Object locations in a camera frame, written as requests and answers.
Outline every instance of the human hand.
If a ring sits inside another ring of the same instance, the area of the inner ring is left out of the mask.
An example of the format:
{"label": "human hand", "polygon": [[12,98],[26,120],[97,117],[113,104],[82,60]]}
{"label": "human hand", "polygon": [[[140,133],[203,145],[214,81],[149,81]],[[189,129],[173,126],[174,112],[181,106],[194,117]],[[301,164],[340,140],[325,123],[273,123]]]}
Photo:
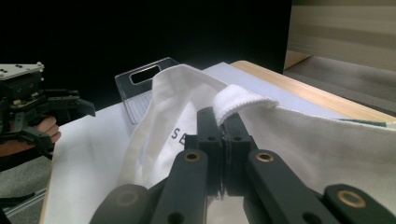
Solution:
{"label": "human hand", "polygon": [[[48,134],[52,143],[57,142],[59,138],[61,138],[59,126],[56,124],[56,118],[53,116],[44,117],[44,119],[38,125],[34,126],[34,128],[42,133]],[[10,140],[4,144],[0,144],[0,157],[22,152],[34,146],[35,145],[28,144],[26,142]]]}

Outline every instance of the white table surface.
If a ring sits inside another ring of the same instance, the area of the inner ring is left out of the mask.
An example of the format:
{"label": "white table surface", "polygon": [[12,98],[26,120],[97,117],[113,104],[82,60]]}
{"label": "white table surface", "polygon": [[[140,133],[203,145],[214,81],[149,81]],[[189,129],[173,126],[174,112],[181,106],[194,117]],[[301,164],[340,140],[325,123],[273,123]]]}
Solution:
{"label": "white table surface", "polygon": [[[288,91],[245,73],[227,63],[204,72],[226,83],[249,88],[307,114],[343,118]],[[61,127],[53,157],[49,187],[40,223],[89,223],[93,213],[117,185],[133,125],[122,103],[97,111]]]}

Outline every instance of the clear plastic bin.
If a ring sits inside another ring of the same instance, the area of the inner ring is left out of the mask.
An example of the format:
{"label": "clear plastic bin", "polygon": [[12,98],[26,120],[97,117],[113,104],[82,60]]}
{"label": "clear plastic bin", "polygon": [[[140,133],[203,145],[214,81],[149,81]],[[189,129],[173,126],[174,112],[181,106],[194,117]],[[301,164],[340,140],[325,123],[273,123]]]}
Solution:
{"label": "clear plastic bin", "polygon": [[163,69],[175,65],[178,62],[167,57],[115,76],[121,100],[132,124],[139,123],[146,115],[151,101],[152,78]]}

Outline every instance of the white bag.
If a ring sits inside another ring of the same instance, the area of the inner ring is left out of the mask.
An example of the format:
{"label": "white bag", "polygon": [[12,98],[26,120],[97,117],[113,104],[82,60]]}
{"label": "white bag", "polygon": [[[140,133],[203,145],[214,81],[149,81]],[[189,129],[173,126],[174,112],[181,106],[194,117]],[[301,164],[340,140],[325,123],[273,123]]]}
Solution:
{"label": "white bag", "polygon": [[[119,185],[151,188],[166,178],[184,149],[184,134],[196,134],[196,112],[208,106],[218,124],[239,113],[258,148],[277,153],[309,188],[322,193],[347,184],[396,214],[395,130],[308,116],[185,64],[154,77],[152,101],[131,137]],[[207,223],[248,223],[242,198],[212,202]]]}

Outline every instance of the black background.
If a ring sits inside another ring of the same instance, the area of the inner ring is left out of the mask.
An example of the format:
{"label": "black background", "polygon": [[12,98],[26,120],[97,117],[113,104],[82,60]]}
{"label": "black background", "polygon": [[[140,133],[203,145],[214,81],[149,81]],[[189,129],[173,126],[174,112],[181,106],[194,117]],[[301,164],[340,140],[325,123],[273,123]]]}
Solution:
{"label": "black background", "polygon": [[42,62],[44,89],[78,90],[96,110],[120,102],[114,76],[165,57],[283,72],[291,0],[12,4],[1,6],[0,63]]}

